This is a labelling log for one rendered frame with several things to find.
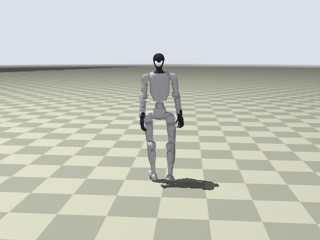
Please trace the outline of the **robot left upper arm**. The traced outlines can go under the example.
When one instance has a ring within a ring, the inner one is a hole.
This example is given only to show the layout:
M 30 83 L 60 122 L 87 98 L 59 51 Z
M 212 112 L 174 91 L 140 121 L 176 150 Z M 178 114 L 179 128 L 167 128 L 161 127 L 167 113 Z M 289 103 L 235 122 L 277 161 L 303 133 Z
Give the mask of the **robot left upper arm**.
M 145 100 L 148 98 L 147 90 L 148 90 L 148 83 L 147 81 L 150 79 L 150 73 L 144 74 L 141 78 L 141 93 L 142 99 Z

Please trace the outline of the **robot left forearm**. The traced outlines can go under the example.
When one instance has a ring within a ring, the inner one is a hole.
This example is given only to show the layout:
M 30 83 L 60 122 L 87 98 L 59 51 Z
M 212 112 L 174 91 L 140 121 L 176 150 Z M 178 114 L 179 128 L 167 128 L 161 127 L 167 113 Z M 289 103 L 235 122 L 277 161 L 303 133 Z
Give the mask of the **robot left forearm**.
M 140 117 L 142 116 L 142 112 L 144 112 L 145 113 L 145 115 L 146 115 L 146 100 L 143 100 L 143 95 L 142 95 L 142 93 L 140 93 L 140 95 L 139 95 L 139 102 L 140 102 L 140 107 L 139 107 L 139 110 L 140 110 L 140 113 L 139 113 L 139 115 L 140 115 Z

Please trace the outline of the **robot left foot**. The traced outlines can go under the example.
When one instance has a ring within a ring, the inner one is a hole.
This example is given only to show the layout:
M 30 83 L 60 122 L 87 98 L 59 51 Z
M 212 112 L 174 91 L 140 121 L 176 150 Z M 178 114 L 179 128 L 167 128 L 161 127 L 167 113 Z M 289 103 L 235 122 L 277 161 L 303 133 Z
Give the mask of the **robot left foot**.
M 153 174 L 152 174 L 152 171 L 151 171 L 151 170 L 148 171 L 148 174 L 149 174 L 149 176 L 151 177 L 151 179 L 152 179 L 153 181 L 156 181 L 156 180 L 158 179 L 157 174 L 154 173 L 154 172 L 153 172 Z

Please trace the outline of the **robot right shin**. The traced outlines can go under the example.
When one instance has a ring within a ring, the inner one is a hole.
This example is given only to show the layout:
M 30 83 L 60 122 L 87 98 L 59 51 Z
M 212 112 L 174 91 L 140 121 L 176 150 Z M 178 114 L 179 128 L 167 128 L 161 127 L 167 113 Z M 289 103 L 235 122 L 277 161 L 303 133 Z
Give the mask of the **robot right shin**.
M 168 175 L 170 174 L 173 176 L 173 165 L 175 162 L 175 155 L 176 155 L 176 147 L 175 143 L 171 144 L 171 151 L 167 151 L 166 157 L 167 157 L 167 164 L 168 164 Z

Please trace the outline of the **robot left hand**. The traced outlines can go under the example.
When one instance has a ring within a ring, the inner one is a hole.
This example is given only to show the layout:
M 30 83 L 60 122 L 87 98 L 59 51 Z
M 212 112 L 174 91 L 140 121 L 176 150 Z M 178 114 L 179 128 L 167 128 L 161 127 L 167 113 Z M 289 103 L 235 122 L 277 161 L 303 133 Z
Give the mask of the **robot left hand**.
M 141 113 L 141 116 L 140 116 L 139 118 L 140 118 L 140 126 L 141 126 L 141 129 L 142 129 L 143 131 L 146 131 L 147 129 L 145 129 L 145 127 L 144 127 L 145 113 L 142 112 L 142 113 Z

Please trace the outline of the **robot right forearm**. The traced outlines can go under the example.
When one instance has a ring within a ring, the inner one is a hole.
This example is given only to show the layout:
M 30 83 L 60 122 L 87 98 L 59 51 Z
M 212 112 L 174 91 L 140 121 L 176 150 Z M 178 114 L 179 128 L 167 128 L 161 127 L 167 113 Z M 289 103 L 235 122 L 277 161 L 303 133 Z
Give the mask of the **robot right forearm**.
M 179 92 L 178 92 L 179 93 Z M 175 102 L 175 109 L 176 109 L 176 113 L 180 114 L 180 110 L 182 110 L 182 106 L 181 106 L 181 98 L 180 98 L 180 93 L 179 93 L 179 97 L 176 97 L 174 99 Z M 182 111 L 183 112 L 183 111 Z

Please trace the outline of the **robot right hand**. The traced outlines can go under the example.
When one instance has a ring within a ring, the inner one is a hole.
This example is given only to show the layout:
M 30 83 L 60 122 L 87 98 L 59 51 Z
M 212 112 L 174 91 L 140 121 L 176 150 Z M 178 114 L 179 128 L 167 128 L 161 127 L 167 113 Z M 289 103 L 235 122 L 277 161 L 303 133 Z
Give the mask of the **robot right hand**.
M 181 127 L 183 127 L 184 126 L 184 119 L 183 119 L 183 117 L 182 117 L 182 110 L 180 110 L 179 111 L 179 113 L 180 114 L 177 114 L 177 120 L 176 120 L 176 122 L 175 123 L 177 123 L 177 121 L 178 121 L 178 128 L 181 128 Z

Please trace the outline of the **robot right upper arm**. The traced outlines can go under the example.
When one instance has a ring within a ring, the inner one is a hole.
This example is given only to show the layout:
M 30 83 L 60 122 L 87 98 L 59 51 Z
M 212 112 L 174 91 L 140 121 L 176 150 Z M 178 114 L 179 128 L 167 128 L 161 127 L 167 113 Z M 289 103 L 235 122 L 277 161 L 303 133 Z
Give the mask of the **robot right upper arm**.
M 179 97 L 179 92 L 178 92 L 179 86 L 178 86 L 177 75 L 174 73 L 169 73 L 169 76 L 170 76 L 170 80 L 172 80 L 172 82 L 171 82 L 172 89 L 173 89 L 173 92 L 171 92 L 172 97 L 177 98 L 177 97 Z

